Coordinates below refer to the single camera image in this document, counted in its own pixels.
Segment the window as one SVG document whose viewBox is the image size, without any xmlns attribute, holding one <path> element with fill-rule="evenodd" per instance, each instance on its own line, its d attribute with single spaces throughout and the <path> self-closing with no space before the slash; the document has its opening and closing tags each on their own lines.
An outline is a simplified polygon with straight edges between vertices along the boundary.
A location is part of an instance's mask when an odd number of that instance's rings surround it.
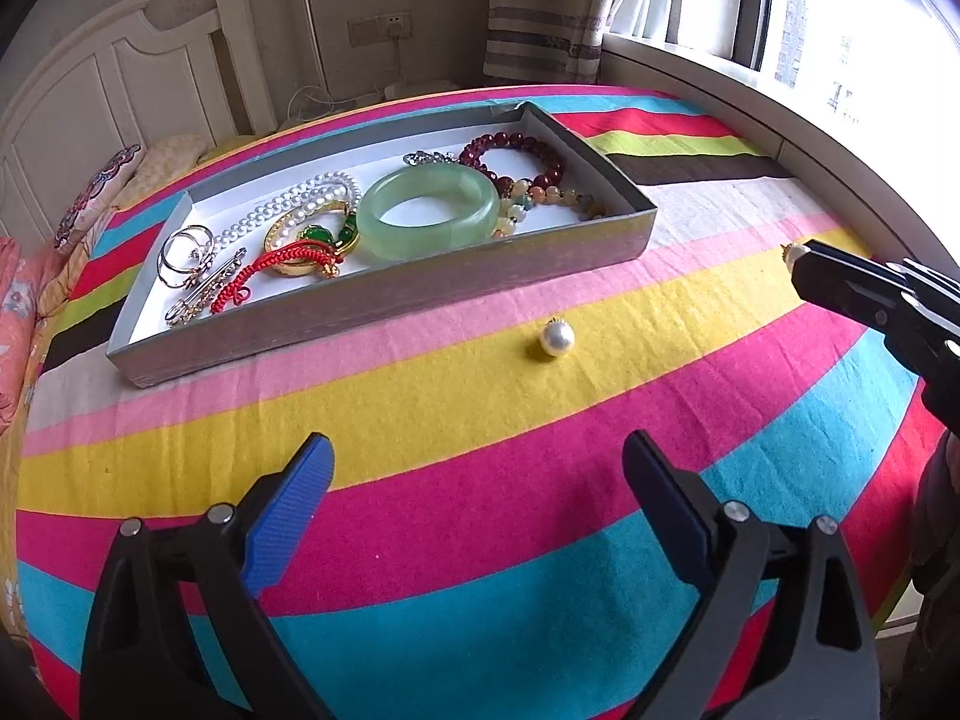
<svg viewBox="0 0 960 720">
<path fill-rule="evenodd" d="M 730 125 L 885 257 L 958 266 L 958 20 L 935 0 L 622 0 L 602 82 Z"/>
</svg>

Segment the pink folded quilt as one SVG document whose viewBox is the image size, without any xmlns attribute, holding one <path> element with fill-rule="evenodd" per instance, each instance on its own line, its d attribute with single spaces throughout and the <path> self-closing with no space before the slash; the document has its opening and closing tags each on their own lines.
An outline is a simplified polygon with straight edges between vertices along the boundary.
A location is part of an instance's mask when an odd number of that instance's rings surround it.
<svg viewBox="0 0 960 720">
<path fill-rule="evenodd" d="M 2 431 L 13 421 L 26 366 L 31 355 L 31 340 L 37 322 L 37 301 L 46 284 L 62 268 L 62 257 L 50 247 L 26 255 L 13 238 L 2 238 L 2 314 L 0 314 L 0 385 L 2 392 Z"/>
</svg>

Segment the gold bangle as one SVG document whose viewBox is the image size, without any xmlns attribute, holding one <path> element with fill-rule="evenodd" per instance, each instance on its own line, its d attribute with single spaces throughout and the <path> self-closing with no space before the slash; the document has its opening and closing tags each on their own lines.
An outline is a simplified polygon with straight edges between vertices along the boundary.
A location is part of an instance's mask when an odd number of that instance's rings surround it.
<svg viewBox="0 0 960 720">
<path fill-rule="evenodd" d="M 275 221 L 263 238 L 267 268 L 288 278 L 335 278 L 359 243 L 356 206 L 348 200 L 309 202 Z"/>
</svg>

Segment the white wooden headboard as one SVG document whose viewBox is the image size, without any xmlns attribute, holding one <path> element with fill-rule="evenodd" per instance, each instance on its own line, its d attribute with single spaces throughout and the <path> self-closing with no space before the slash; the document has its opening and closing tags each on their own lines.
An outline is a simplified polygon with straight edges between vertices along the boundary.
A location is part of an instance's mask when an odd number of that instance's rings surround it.
<svg viewBox="0 0 960 720">
<path fill-rule="evenodd" d="M 195 133 L 217 148 L 275 132 L 249 0 L 215 0 L 156 28 L 122 0 L 44 57 L 2 112 L 2 232 L 26 247 L 53 231 L 89 177 L 128 145 Z"/>
</svg>

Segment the cream yellow pillow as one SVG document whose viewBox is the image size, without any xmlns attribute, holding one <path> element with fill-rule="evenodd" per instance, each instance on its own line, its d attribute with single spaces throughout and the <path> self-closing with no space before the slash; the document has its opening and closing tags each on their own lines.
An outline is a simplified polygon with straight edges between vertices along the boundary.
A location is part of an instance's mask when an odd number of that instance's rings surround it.
<svg viewBox="0 0 960 720">
<path fill-rule="evenodd" d="M 96 216 L 83 223 L 83 236 L 68 252 L 64 265 L 55 277 L 46 278 L 44 289 L 37 298 L 37 315 L 41 319 L 52 316 L 70 298 L 83 268 L 93 257 L 94 246 L 106 231 L 107 223 L 121 211 L 137 208 L 149 195 L 189 174 L 205 151 L 199 135 L 174 135 L 143 152 L 137 169 L 130 172 L 128 181 L 117 188 L 109 202 L 96 197 L 93 200 Z"/>
</svg>

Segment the green jade pendant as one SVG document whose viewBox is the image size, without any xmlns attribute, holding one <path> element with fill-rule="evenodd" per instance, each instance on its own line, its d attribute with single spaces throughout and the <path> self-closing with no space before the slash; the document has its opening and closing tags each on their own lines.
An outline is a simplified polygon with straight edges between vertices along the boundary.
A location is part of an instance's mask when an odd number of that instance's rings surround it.
<svg viewBox="0 0 960 720">
<path fill-rule="evenodd" d="M 342 226 L 337 232 L 332 232 L 322 224 L 308 224 L 298 236 L 300 241 L 320 242 L 328 245 L 337 254 L 348 254 L 358 244 L 359 231 L 356 224 L 356 213 L 348 211 L 343 218 Z"/>
</svg>

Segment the wall power socket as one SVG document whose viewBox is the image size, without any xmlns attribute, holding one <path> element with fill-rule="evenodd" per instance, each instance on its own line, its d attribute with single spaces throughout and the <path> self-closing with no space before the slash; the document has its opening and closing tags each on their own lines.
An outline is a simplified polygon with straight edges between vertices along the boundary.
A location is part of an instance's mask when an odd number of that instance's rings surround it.
<svg viewBox="0 0 960 720">
<path fill-rule="evenodd" d="M 352 47 L 404 41 L 412 37 L 412 15 L 408 11 L 384 13 L 348 21 L 348 41 Z"/>
</svg>

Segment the embroidered patterned pillow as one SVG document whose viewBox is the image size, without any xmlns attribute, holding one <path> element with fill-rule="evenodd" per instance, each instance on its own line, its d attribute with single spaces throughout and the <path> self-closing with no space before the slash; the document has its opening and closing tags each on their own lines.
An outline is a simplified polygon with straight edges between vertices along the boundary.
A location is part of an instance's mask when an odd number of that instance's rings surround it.
<svg viewBox="0 0 960 720">
<path fill-rule="evenodd" d="M 91 229 L 103 211 L 132 179 L 145 156 L 142 145 L 124 146 L 94 172 L 82 192 L 65 211 L 53 234 L 53 250 L 66 257 Z"/>
</svg>

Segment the white pearl earring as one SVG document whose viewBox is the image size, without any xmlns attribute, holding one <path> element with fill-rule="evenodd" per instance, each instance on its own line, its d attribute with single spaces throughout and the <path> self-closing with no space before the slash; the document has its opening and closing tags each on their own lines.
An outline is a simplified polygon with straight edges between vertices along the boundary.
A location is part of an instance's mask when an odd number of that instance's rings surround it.
<svg viewBox="0 0 960 720">
<path fill-rule="evenodd" d="M 551 317 L 539 332 L 540 349 L 553 359 L 564 358 L 576 346 L 576 333 L 565 319 Z"/>
<path fill-rule="evenodd" d="M 789 242 L 789 244 L 784 244 L 781 247 L 782 263 L 784 263 L 784 266 L 788 268 L 789 273 L 793 273 L 796 263 L 799 262 L 802 257 L 805 257 L 805 255 L 809 254 L 809 252 L 811 252 L 811 249 L 809 249 L 807 245 L 801 244 L 800 242 Z"/>
</svg>

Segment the gold safety pin brooch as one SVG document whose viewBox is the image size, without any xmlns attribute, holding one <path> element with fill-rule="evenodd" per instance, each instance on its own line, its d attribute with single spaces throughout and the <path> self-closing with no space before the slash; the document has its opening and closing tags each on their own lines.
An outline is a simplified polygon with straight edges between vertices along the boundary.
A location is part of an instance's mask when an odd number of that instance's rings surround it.
<svg viewBox="0 0 960 720">
<path fill-rule="evenodd" d="M 213 270 L 208 277 L 203 277 L 197 286 L 190 289 L 189 293 L 174 302 L 164 314 L 167 327 L 185 325 L 198 319 L 205 310 L 210 309 L 220 291 L 241 270 L 245 255 L 247 255 L 247 249 L 240 247 L 222 266 L 218 266 L 217 270 Z"/>
</svg>

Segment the colourful striped bed sheet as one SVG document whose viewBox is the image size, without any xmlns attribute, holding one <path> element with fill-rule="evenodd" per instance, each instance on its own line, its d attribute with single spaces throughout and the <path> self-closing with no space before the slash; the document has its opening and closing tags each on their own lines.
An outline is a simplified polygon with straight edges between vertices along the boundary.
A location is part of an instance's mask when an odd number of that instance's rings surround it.
<svg viewBox="0 0 960 720">
<path fill-rule="evenodd" d="M 29 643 L 65 712 L 122 520 L 189 522 L 316 431 L 334 484 L 262 606 L 343 718 L 620 717 L 695 601 L 623 479 L 633 429 L 763 518 L 836 518 L 869 610 L 900 589 L 942 429 L 878 335 L 800 302 L 781 261 L 853 234 L 691 104 L 527 97 L 646 188 L 639 259 L 140 390 L 106 343 L 187 184 L 107 223 L 53 321 L 16 501 Z M 540 349 L 551 317 L 576 333 L 564 358 Z"/>
</svg>

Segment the grey cardboard jewelry tray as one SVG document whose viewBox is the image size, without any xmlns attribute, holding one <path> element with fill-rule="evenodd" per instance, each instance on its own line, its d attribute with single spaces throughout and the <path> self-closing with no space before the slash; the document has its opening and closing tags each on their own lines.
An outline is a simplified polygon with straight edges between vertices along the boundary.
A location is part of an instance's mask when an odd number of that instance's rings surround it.
<svg viewBox="0 0 960 720">
<path fill-rule="evenodd" d="M 563 182 L 601 207 L 529 211 L 521 231 L 494 237 L 493 182 L 459 163 L 409 166 L 417 149 L 451 151 L 485 133 L 519 133 L 558 151 Z M 361 190 L 356 244 L 335 277 L 256 275 L 251 296 L 181 325 L 167 314 L 178 294 L 160 278 L 161 252 L 181 255 L 176 232 L 242 223 L 259 203 L 324 171 L 347 172 Z M 288 344 L 327 338 L 500 289 L 630 262 L 643 255 L 658 209 L 620 169 L 537 104 L 482 104 L 381 122 L 302 143 L 208 177 L 186 190 L 149 249 L 122 305 L 106 356 L 145 388 Z"/>
</svg>

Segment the striped printed curtain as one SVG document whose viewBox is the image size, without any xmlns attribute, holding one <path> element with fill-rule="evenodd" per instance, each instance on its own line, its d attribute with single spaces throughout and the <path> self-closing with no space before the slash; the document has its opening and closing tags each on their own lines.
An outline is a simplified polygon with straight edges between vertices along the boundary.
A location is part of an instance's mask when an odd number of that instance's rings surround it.
<svg viewBox="0 0 960 720">
<path fill-rule="evenodd" d="M 609 32 L 670 36 L 679 0 L 488 0 L 483 75 L 505 83 L 592 83 Z"/>
</svg>

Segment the green jade bangle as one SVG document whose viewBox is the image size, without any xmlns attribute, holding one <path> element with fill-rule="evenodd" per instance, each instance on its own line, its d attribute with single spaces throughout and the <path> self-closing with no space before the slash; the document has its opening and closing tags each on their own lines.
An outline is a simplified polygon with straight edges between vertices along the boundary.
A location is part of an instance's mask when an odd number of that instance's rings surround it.
<svg viewBox="0 0 960 720">
<path fill-rule="evenodd" d="M 500 197 L 493 182 L 460 164 L 407 166 L 371 185 L 356 212 L 364 249 L 408 262 L 483 242 Z"/>
</svg>

